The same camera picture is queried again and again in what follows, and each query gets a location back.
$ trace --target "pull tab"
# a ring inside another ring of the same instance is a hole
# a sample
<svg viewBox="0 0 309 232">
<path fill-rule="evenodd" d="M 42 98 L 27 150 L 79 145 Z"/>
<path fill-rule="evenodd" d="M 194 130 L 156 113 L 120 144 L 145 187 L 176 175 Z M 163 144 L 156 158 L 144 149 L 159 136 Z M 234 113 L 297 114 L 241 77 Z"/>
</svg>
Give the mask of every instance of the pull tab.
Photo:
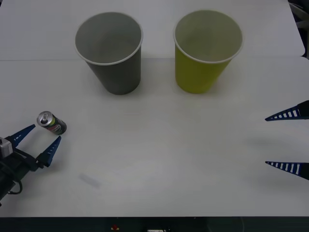
<svg viewBox="0 0 309 232">
<path fill-rule="evenodd" d="M 46 124 L 46 123 L 48 122 L 47 118 L 48 118 L 48 115 L 47 115 L 47 114 L 44 114 L 44 115 L 43 115 L 43 118 L 41 119 L 41 123 L 42 123 L 42 124 Z"/>
</svg>

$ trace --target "paper cup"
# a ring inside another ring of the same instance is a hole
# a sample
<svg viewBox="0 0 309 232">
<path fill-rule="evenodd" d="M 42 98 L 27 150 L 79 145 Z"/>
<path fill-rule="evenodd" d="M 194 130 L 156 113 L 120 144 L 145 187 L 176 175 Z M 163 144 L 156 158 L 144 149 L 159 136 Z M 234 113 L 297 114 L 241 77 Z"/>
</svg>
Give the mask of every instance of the paper cup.
<svg viewBox="0 0 309 232">
<path fill-rule="evenodd" d="M 243 36 L 231 17 L 201 10 L 176 24 L 174 41 L 177 84 L 184 91 L 204 93 L 240 52 Z"/>
<path fill-rule="evenodd" d="M 126 94 L 140 83 L 143 32 L 132 17 L 116 12 L 87 19 L 77 30 L 75 49 L 104 87 Z"/>
</svg>

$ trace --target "cup rim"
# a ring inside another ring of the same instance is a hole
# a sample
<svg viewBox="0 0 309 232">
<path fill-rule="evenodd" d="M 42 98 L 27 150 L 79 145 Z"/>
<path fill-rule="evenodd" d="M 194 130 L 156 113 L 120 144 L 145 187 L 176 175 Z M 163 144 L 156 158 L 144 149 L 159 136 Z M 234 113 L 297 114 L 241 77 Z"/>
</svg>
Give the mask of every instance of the cup rim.
<svg viewBox="0 0 309 232">
<path fill-rule="evenodd" d="M 186 17 L 187 15 L 192 14 L 192 13 L 196 13 L 196 12 L 200 12 L 200 11 L 203 11 L 203 12 L 212 11 L 212 12 L 217 12 L 217 13 L 220 13 L 220 14 L 224 14 L 225 16 L 229 17 L 231 20 L 233 20 L 233 21 L 238 25 L 238 27 L 239 27 L 239 29 L 240 29 L 240 33 L 241 33 L 241 45 L 240 45 L 238 51 L 237 51 L 234 55 L 232 55 L 232 56 L 229 57 L 229 58 L 226 58 L 226 59 L 223 59 L 223 60 L 219 60 L 219 61 L 204 61 L 204 60 L 197 59 L 197 58 L 194 58 L 194 57 L 190 56 L 189 54 L 187 54 L 187 53 L 179 46 L 179 44 L 178 44 L 178 42 L 177 42 L 177 40 L 176 40 L 176 28 L 177 28 L 179 22 L 180 22 L 184 17 Z M 192 11 L 192 12 L 186 14 L 185 16 L 181 17 L 181 18 L 177 21 L 176 25 L 174 26 L 173 37 L 174 37 L 174 42 L 175 42 L 177 48 L 178 48 L 186 57 L 188 57 L 188 58 L 190 58 L 190 59 L 192 59 L 192 60 L 195 60 L 195 61 L 197 61 L 197 62 L 199 62 L 199 63 L 204 63 L 204 64 L 221 64 L 221 63 L 225 63 L 225 62 L 227 62 L 227 61 L 230 61 L 231 59 L 233 59 L 235 56 L 237 56 L 237 55 L 239 54 L 239 52 L 242 50 L 242 47 L 243 47 L 243 44 L 244 44 L 244 35 L 243 35 L 242 29 L 241 29 L 241 27 L 240 27 L 238 21 L 236 21 L 233 17 L 231 17 L 231 16 L 229 16 L 229 15 L 223 13 L 223 12 L 220 12 L 220 11 L 217 11 L 217 10 L 213 10 L 213 9 L 201 9 L 201 10 L 197 10 L 197 11 Z"/>
<path fill-rule="evenodd" d="M 76 47 L 76 35 L 77 35 L 77 32 L 79 31 L 80 27 L 81 27 L 86 21 L 88 21 L 88 20 L 91 19 L 92 17 L 95 17 L 95 16 L 97 16 L 97 15 L 106 14 L 106 13 L 117 13 L 117 14 L 122 14 L 122 15 L 125 15 L 125 16 L 130 17 L 131 19 L 133 19 L 134 22 L 136 22 L 136 24 L 140 27 L 140 43 L 139 43 L 139 45 L 137 46 L 137 48 L 136 48 L 129 56 L 127 56 L 127 57 L 125 57 L 125 58 L 123 58 L 123 59 L 121 59 L 121 60 L 118 60 L 118 61 L 115 61 L 115 62 L 112 62 L 112 63 L 98 63 L 98 62 L 93 62 L 93 61 L 91 61 L 91 60 L 85 58 L 85 57 L 84 57 L 82 54 L 80 54 L 80 52 L 78 51 L 78 49 L 77 49 L 77 47 Z M 132 56 L 134 56 L 135 53 L 137 53 L 137 51 L 140 49 L 141 44 L 142 44 L 142 41 L 143 41 L 143 29 L 141 28 L 140 23 L 139 23 L 134 17 L 132 17 L 132 16 L 130 16 L 130 15 L 128 15 L 128 14 L 125 14 L 125 13 L 123 13 L 123 12 L 109 12 L 109 11 L 108 11 L 108 12 L 102 12 L 102 13 L 99 13 L 99 14 L 92 15 L 92 16 L 90 16 L 89 18 L 87 18 L 85 21 L 83 21 L 83 22 L 79 25 L 79 27 L 78 27 L 78 29 L 77 29 L 77 31 L 76 31 L 75 37 L 74 37 L 74 48 L 75 48 L 76 53 L 77 53 L 77 54 L 80 56 L 80 58 L 82 58 L 84 61 L 86 61 L 86 62 L 88 62 L 88 63 L 90 63 L 90 64 L 99 65 L 99 66 L 110 66 L 110 65 L 122 63 L 122 62 L 126 61 L 127 59 L 130 59 Z"/>
</svg>

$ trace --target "white surface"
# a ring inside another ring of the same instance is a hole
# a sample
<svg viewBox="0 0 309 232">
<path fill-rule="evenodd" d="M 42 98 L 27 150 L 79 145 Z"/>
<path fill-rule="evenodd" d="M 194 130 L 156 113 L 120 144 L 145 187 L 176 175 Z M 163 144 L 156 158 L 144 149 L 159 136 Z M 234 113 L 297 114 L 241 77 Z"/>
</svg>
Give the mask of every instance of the white surface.
<svg viewBox="0 0 309 232">
<path fill-rule="evenodd" d="M 309 162 L 307 121 L 264 121 L 309 99 L 308 64 L 239 56 L 193 95 L 173 59 L 143 59 L 139 87 L 115 96 L 84 61 L 2 61 L 1 136 L 44 110 L 68 130 L 0 216 L 309 216 L 309 181 L 264 163 Z M 36 127 L 19 148 L 37 155 L 55 138 Z"/>
<path fill-rule="evenodd" d="M 287 0 L 6 0 L 0 7 L 0 59 L 78 59 L 74 36 L 92 15 L 118 11 L 144 31 L 145 58 L 174 57 L 173 28 L 187 13 L 215 9 L 243 29 L 243 52 L 301 56 L 305 49 Z"/>
</svg>

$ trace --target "yellow paper cup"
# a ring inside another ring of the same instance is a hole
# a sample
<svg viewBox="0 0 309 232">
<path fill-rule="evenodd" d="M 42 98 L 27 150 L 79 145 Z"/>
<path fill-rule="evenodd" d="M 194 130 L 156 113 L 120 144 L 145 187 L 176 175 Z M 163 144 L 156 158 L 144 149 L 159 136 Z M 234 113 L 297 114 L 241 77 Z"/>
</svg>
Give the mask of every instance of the yellow paper cup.
<svg viewBox="0 0 309 232">
<path fill-rule="evenodd" d="M 177 84 L 184 91 L 204 93 L 240 52 L 243 36 L 231 17 L 201 10 L 176 24 L 174 41 Z"/>
</svg>

